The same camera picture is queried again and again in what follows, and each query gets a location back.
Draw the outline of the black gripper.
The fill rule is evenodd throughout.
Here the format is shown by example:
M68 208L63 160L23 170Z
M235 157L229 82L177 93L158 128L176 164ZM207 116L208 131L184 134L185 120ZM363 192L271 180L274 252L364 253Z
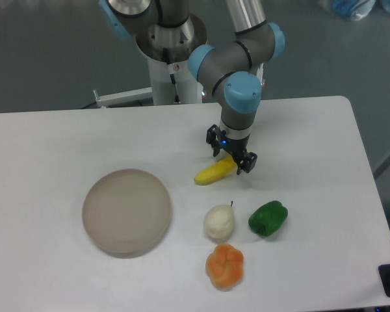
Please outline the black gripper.
M229 153L237 164L237 175L242 171L247 174L255 167L257 155L247 151L249 136L241 139L229 138L225 130L213 124L208 128L206 143L213 149L213 157L216 157L221 150Z

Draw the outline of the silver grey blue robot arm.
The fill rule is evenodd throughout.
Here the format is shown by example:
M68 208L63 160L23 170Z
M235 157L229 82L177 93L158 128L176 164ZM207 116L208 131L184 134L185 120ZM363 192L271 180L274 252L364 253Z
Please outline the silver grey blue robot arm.
M235 41L218 50L207 42L202 20L188 1L100 1L100 9L120 38L134 38L145 56L155 105L195 103L207 91L222 108L220 123L207 131L214 154L229 153L239 171L257 160L247 150L261 102L261 65L278 56L285 37L267 21L260 1L227 1Z

